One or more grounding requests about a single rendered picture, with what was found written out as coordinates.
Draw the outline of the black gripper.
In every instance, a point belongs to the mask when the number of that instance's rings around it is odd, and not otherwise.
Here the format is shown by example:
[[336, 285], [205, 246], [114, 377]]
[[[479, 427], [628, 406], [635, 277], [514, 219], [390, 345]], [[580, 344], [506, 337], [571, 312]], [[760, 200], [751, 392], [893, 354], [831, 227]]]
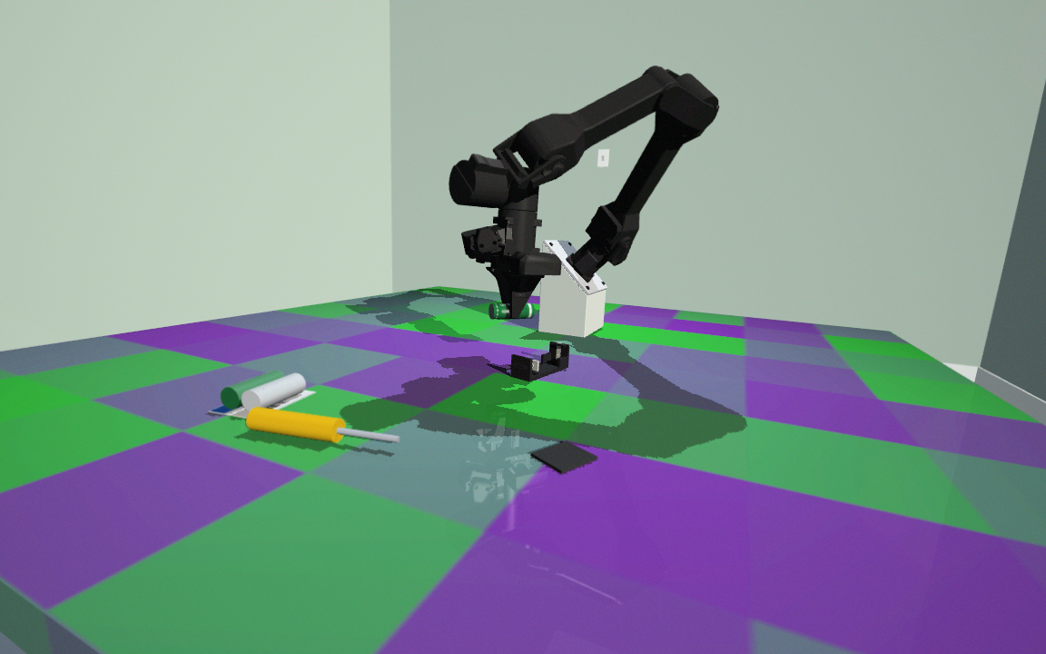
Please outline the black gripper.
[[535, 248], [536, 229], [541, 226], [537, 216], [529, 211], [498, 210], [493, 223], [505, 226], [508, 219], [511, 226], [511, 256], [501, 255], [499, 250], [476, 258], [477, 263], [490, 263], [486, 269], [497, 278], [499, 297], [502, 303], [509, 303], [511, 318], [519, 317], [541, 278], [561, 274], [563, 262], [558, 255], [540, 253], [540, 248]]

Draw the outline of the green cylindrical battery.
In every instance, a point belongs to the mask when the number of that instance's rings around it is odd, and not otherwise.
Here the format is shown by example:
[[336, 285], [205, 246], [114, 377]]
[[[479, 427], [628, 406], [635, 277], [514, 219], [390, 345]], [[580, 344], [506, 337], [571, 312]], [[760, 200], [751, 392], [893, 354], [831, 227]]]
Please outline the green cylindrical battery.
[[509, 303], [491, 303], [488, 318], [498, 320], [535, 318], [535, 303], [526, 303], [518, 318], [511, 318]]

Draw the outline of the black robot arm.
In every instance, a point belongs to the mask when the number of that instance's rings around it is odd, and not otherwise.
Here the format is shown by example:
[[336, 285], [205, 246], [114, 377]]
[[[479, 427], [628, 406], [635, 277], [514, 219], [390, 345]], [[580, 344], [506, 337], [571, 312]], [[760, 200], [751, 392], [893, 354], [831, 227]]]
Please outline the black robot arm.
[[[573, 114], [541, 116], [493, 148], [497, 160], [471, 154], [453, 165], [449, 193], [456, 204], [538, 212], [542, 183], [555, 181], [577, 165], [589, 146], [656, 112], [650, 138], [623, 189], [601, 204], [587, 226], [589, 239], [567, 260], [587, 284], [605, 263], [626, 261], [639, 229], [639, 215], [657, 183], [684, 144], [715, 120], [718, 99], [692, 74], [676, 74], [653, 65], [642, 77], [617, 88]], [[518, 152], [528, 167], [520, 165]], [[462, 232], [469, 258], [499, 252], [511, 256], [511, 226], [486, 226]], [[503, 248], [502, 248], [503, 247]], [[509, 253], [509, 255], [508, 255]]]

